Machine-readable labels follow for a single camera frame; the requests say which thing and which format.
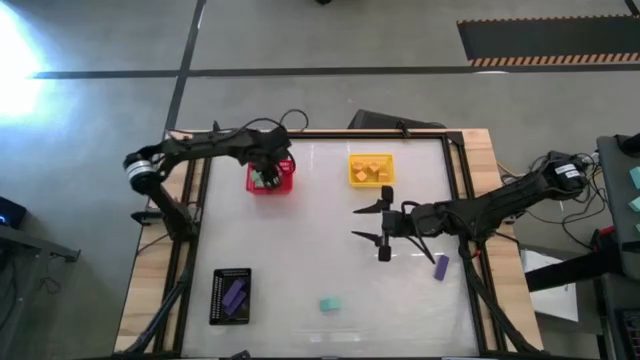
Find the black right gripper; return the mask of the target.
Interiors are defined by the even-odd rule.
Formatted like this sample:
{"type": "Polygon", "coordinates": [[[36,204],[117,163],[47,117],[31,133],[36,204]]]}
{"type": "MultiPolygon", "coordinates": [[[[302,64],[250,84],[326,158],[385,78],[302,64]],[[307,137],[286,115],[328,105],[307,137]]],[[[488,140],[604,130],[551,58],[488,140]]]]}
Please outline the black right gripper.
{"type": "Polygon", "coordinates": [[[351,233],[360,236],[378,246],[378,260],[389,262],[391,260],[392,248],[390,238],[405,238],[413,243],[423,254],[426,254],[426,246],[414,234],[411,217],[402,211],[391,209],[394,201],[394,191],[391,186],[381,187],[381,198],[373,205],[354,210],[354,214],[382,214],[382,235],[352,230],[351,233]]]}

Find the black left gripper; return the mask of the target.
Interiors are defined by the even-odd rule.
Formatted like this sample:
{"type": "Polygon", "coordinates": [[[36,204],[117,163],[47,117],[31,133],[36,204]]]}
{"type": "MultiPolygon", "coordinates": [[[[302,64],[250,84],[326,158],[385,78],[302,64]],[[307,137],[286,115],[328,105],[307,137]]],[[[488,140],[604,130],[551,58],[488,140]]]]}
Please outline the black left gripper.
{"type": "Polygon", "coordinates": [[[250,131],[253,144],[248,150],[249,162],[263,175],[266,188],[273,188],[274,183],[281,183],[283,173],[278,167],[281,160],[288,157],[291,146],[288,131],[276,127],[270,131],[250,131]]]}

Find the red plastic basket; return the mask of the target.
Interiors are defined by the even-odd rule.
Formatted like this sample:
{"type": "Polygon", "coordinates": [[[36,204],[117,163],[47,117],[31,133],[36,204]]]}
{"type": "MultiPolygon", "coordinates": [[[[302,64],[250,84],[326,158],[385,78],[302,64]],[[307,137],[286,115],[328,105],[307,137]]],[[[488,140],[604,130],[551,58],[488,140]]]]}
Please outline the red plastic basket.
{"type": "Polygon", "coordinates": [[[246,191],[252,193],[254,195],[284,195],[288,194],[293,189],[294,184],[294,173],[295,173],[295,165],[293,160],[281,160],[279,168],[283,173],[282,182],[278,187],[275,188],[256,188],[254,186],[254,182],[251,178],[251,172],[254,169],[254,166],[249,163],[247,168],[247,176],[246,176],[246,191]]]}

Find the yellow plastic basket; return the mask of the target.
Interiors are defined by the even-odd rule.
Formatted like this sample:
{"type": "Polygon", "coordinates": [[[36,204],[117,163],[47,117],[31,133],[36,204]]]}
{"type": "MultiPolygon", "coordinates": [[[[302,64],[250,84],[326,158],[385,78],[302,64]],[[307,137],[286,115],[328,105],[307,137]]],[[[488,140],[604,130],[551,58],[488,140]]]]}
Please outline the yellow plastic basket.
{"type": "Polygon", "coordinates": [[[350,153],[348,156],[348,179],[351,186],[358,188],[393,185],[396,181],[393,155],[390,153],[350,153]],[[351,164],[353,162],[363,163],[363,169],[361,171],[364,171],[368,175],[368,179],[365,182],[358,182],[355,178],[358,172],[352,171],[351,164]],[[368,165],[371,162],[377,162],[380,165],[378,173],[373,174],[368,169],[368,165]],[[380,172],[387,172],[390,176],[390,181],[379,182],[378,174],[380,172]]]}

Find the black angular case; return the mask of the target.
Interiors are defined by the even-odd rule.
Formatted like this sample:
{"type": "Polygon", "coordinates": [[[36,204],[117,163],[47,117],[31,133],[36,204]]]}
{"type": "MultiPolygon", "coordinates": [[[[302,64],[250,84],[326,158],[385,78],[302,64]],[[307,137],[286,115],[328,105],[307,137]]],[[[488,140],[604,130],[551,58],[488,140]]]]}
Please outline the black angular case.
{"type": "Polygon", "coordinates": [[[348,129],[445,129],[439,122],[422,122],[408,118],[397,117],[389,114],[358,110],[348,129]]]}

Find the black plastic basket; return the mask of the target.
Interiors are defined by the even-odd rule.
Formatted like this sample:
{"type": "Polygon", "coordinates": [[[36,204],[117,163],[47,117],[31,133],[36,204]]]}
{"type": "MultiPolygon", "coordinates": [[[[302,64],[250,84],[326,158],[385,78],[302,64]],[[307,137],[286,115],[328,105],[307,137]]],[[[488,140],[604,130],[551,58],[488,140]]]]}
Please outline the black plastic basket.
{"type": "Polygon", "coordinates": [[[250,321],[251,309],[251,280],[252,270],[250,268],[226,268],[216,269],[213,272],[213,283],[211,293],[211,309],[209,315],[210,325],[245,325],[250,321]],[[222,305],[222,298],[231,284],[236,279],[245,281],[244,291],[247,296],[243,304],[232,315],[227,316],[222,305]]]}

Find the white paper sheet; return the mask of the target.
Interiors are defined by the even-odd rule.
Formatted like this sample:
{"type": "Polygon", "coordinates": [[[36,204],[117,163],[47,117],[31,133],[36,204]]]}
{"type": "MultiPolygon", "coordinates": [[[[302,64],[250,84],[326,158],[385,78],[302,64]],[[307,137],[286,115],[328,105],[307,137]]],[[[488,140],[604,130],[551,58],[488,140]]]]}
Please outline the white paper sheet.
{"type": "MultiPolygon", "coordinates": [[[[561,263],[560,259],[543,255],[531,250],[521,250],[521,263],[526,272],[561,263]]],[[[533,308],[537,313],[552,317],[579,321],[576,285],[562,285],[540,291],[530,292],[533,308]]]]}

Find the black diagonal stand bar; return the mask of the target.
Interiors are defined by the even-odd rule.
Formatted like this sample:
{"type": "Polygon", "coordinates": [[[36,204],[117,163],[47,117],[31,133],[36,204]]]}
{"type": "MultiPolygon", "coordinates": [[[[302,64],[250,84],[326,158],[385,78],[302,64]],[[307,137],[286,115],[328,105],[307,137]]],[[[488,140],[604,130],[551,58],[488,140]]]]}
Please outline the black diagonal stand bar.
{"type": "Polygon", "coordinates": [[[530,292],[547,290],[605,274],[622,275],[622,263],[617,250],[600,250],[560,263],[547,265],[525,274],[530,292]]]}

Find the grey side table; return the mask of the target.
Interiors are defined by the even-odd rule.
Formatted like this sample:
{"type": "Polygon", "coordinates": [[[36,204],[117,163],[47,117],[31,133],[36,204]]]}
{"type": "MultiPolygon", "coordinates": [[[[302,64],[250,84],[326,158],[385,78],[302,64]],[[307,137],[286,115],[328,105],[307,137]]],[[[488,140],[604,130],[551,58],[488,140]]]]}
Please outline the grey side table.
{"type": "Polygon", "coordinates": [[[600,165],[603,169],[610,213],[616,228],[623,273],[640,281],[640,212],[634,212],[629,202],[640,196],[629,171],[640,166],[640,157],[625,155],[611,136],[597,139],[600,165]]]}

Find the black hazard-striped floor mat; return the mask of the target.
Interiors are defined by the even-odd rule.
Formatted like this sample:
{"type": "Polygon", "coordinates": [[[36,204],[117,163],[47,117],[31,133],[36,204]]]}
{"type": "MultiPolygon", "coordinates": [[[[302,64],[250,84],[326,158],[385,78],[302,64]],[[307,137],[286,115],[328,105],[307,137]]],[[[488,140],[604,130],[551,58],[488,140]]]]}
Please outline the black hazard-striped floor mat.
{"type": "Polygon", "coordinates": [[[474,67],[640,62],[640,16],[461,20],[474,67]]]}

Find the grey metal stand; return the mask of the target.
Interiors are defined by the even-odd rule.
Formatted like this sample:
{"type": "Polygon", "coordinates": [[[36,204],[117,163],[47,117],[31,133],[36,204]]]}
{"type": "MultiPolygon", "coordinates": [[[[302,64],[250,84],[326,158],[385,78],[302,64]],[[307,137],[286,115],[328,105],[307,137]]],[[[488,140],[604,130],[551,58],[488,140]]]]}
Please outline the grey metal stand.
{"type": "Polygon", "coordinates": [[[76,262],[81,253],[80,250],[72,250],[66,246],[5,226],[0,226],[0,240],[6,240],[19,245],[39,249],[49,254],[60,256],[67,262],[76,262]]]}

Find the black device with blue light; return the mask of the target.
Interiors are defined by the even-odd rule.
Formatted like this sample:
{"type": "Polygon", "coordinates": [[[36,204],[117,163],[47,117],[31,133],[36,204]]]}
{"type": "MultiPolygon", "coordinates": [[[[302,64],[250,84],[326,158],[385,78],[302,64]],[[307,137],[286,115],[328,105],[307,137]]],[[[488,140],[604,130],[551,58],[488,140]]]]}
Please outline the black device with blue light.
{"type": "Polygon", "coordinates": [[[20,229],[26,214],[25,207],[0,196],[0,226],[20,229]]]}

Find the black rounded object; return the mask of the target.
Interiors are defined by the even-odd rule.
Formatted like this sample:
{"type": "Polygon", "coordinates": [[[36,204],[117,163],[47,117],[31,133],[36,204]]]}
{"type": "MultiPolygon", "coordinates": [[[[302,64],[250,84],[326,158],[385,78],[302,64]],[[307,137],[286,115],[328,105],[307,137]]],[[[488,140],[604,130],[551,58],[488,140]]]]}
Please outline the black rounded object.
{"type": "Polygon", "coordinates": [[[615,135],[619,149],[627,156],[640,157],[640,132],[633,135],[615,135]]]}

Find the dark laptop keyboard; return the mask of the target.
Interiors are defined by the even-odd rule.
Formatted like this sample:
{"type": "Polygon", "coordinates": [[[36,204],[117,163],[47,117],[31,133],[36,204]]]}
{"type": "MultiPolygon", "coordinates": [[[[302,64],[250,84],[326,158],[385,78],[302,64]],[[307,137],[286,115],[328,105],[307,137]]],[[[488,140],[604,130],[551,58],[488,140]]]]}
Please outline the dark laptop keyboard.
{"type": "Polygon", "coordinates": [[[618,318],[626,357],[640,360],[640,310],[621,310],[618,318]]]}

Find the black aluminium table frame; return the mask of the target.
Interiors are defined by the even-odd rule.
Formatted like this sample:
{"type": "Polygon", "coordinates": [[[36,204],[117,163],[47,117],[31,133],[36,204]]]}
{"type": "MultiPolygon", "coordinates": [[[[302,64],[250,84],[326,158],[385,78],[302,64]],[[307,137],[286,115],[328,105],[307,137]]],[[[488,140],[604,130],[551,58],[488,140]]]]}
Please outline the black aluminium table frame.
{"type": "Polygon", "coordinates": [[[493,328],[471,297],[457,238],[427,241],[430,261],[395,239],[389,262],[352,230],[379,234],[381,217],[354,214],[372,205],[377,188],[348,180],[350,153],[390,153],[397,201],[456,198],[466,182],[456,146],[433,133],[319,131],[292,139],[297,162],[286,195],[246,191],[247,171],[235,160],[212,161],[205,183],[203,225],[180,353],[185,358],[476,356],[493,346],[493,328]],[[450,258],[443,281],[433,275],[450,258]],[[250,321],[210,325],[213,272],[250,268],[250,321]],[[321,312],[323,298],[341,308],[321,312]]]}

